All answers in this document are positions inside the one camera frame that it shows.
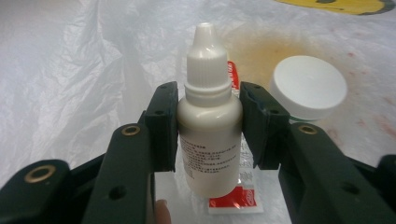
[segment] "yellow object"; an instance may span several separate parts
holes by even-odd
[[[300,7],[313,7],[351,15],[371,15],[395,8],[391,0],[276,0]]]

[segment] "white dropper bottle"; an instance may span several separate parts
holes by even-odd
[[[227,51],[214,25],[198,24],[177,122],[187,183],[206,198],[230,193],[239,176],[242,106],[227,69]]]

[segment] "red and white packet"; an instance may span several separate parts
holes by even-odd
[[[233,94],[239,96],[239,78],[233,62],[228,61],[228,74],[233,81]],[[262,203],[253,176],[253,156],[242,135],[238,184],[231,193],[209,199],[209,214],[262,213]]]

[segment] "red stain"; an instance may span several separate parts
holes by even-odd
[[[396,129],[390,125],[390,120],[387,117],[383,115],[376,116],[374,120],[385,133],[396,139]]]
[[[363,119],[359,119],[359,121],[357,122],[357,124],[358,124],[359,126],[361,126],[362,128],[366,128],[366,127],[367,127],[366,122],[364,122]]]
[[[392,99],[390,99],[388,96],[382,97],[382,99],[384,99],[384,101],[387,102],[389,105],[395,105]]]
[[[338,132],[335,129],[329,129],[327,130],[327,134],[329,135],[329,137],[334,141],[334,143],[337,146],[341,146],[343,145],[343,142],[341,141],[341,139],[338,137]]]

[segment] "clamp jaw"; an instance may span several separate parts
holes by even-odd
[[[263,87],[241,83],[243,133],[254,166],[279,169],[293,223],[396,223],[396,156],[377,168],[342,154]],[[59,160],[19,170],[0,190],[0,223],[155,223],[156,172],[175,171],[177,84],[157,88],[137,123],[119,127],[106,154],[70,170]]]

